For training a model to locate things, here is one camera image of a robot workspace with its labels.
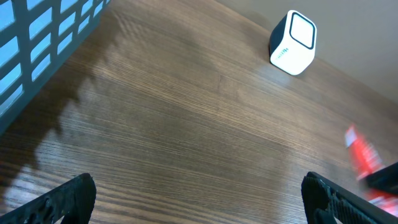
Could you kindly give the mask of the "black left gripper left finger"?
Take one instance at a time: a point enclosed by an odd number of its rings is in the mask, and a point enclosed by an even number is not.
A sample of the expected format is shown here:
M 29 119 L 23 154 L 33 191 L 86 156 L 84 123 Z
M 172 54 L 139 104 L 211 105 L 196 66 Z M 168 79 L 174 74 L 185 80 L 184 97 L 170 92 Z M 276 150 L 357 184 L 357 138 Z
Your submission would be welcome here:
M 96 186 L 89 173 L 65 182 L 25 205 L 1 216 L 1 223 L 84 223 L 90 221 Z

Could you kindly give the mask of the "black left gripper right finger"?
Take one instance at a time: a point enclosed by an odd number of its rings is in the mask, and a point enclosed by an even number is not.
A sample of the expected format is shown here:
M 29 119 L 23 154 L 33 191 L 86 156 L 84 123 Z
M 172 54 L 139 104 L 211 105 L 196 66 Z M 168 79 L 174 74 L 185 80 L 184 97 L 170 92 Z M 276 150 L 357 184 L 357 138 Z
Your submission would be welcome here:
M 301 193 L 308 224 L 397 223 L 397 217 L 316 172 L 308 172 L 303 178 Z

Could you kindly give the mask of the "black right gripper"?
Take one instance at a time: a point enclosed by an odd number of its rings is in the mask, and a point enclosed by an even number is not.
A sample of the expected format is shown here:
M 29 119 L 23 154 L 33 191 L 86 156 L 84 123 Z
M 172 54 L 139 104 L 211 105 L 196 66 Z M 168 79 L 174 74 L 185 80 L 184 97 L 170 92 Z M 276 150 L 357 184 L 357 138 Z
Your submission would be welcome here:
M 395 163 L 368 175 L 365 178 L 368 187 L 397 196 L 397 167 L 398 163 Z

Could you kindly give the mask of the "red Nescafe sachet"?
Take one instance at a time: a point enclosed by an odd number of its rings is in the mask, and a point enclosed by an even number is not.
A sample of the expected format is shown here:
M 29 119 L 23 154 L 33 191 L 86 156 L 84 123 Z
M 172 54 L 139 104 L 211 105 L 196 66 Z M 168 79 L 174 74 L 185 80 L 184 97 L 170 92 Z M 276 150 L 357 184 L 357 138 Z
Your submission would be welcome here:
M 365 187 L 368 202 L 397 216 L 397 196 L 368 187 L 365 178 L 385 167 L 378 152 L 363 134 L 351 125 L 345 132 L 345 145 L 351 153 L 356 179 Z

